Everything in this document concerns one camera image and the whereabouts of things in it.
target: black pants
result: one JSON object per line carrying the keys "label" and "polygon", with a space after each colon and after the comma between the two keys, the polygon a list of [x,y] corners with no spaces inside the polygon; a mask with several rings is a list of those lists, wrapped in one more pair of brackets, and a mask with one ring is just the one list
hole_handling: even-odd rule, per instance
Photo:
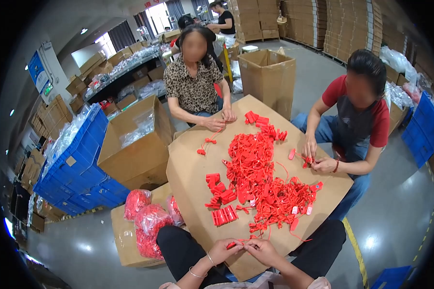
{"label": "black pants", "polygon": [[[339,220],[326,220],[291,256],[296,259],[294,266],[313,279],[325,276],[346,241],[344,225]],[[162,256],[175,280],[180,280],[191,266],[206,256],[206,251],[193,239],[191,234],[179,227],[166,226],[159,230],[156,240]],[[210,269],[200,289],[206,286],[231,282],[215,268]]]}

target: blue poster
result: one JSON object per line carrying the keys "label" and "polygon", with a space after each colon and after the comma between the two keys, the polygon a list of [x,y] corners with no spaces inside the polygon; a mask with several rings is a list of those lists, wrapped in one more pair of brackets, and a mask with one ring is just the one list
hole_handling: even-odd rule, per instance
{"label": "blue poster", "polygon": [[42,61],[40,60],[39,54],[37,51],[34,53],[34,56],[30,60],[28,64],[28,69],[30,73],[30,77],[34,81],[35,87],[42,94],[43,89],[50,82],[48,79],[48,75],[43,69]]}

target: ceiling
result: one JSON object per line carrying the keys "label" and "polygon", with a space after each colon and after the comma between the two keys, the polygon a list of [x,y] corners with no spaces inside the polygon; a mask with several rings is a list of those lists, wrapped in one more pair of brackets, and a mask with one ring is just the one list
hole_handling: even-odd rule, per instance
{"label": "ceiling", "polygon": [[[135,0],[50,0],[44,5],[10,55],[11,64],[0,95],[1,171],[13,165],[24,128],[36,109],[39,94],[24,67],[41,43],[51,41],[58,60],[62,61],[127,17],[139,13],[142,10],[139,4],[141,1]],[[88,32],[81,35],[82,28]]]}

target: gray floor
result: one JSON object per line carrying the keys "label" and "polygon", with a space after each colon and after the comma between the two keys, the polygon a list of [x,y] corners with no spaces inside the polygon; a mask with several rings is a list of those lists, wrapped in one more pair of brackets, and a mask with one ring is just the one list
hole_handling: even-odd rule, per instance
{"label": "gray floor", "polygon": [[[328,58],[285,41],[255,43],[261,49],[278,49],[296,59],[296,85],[292,116],[307,112],[328,84],[345,68]],[[241,95],[233,96],[234,100]],[[336,108],[328,114],[336,114]],[[177,130],[188,126],[173,120]],[[370,285],[384,268],[417,266],[434,234],[434,182],[426,166],[420,170],[401,132],[394,131],[372,172],[368,192],[347,215],[361,250]],[[328,144],[321,147],[328,153]],[[427,232],[429,220],[432,219]],[[423,237],[427,235],[421,251]],[[158,288],[173,281],[166,266],[127,268],[119,263],[110,211],[45,226],[44,234],[29,233],[29,254],[44,263],[74,289]],[[333,288],[362,288],[358,261],[347,239],[326,275]]]}

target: plastic bag of red tags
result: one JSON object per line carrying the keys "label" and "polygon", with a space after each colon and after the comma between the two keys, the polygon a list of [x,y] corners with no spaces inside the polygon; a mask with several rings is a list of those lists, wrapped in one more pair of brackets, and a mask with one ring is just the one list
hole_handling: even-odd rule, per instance
{"label": "plastic bag of red tags", "polygon": [[131,191],[125,200],[124,219],[133,221],[137,213],[149,204],[151,204],[151,192],[149,190]]}
{"label": "plastic bag of red tags", "polygon": [[177,206],[177,202],[175,201],[175,197],[173,195],[168,196],[167,200],[167,209],[169,210],[170,216],[172,216],[172,219],[174,220],[174,225],[179,227],[183,224],[185,224],[185,221],[183,221],[182,214],[180,213],[179,206]]}
{"label": "plastic bag of red tags", "polygon": [[141,209],[135,217],[136,247],[140,255],[163,260],[156,238],[161,229],[173,225],[174,220],[160,205],[151,204]]}

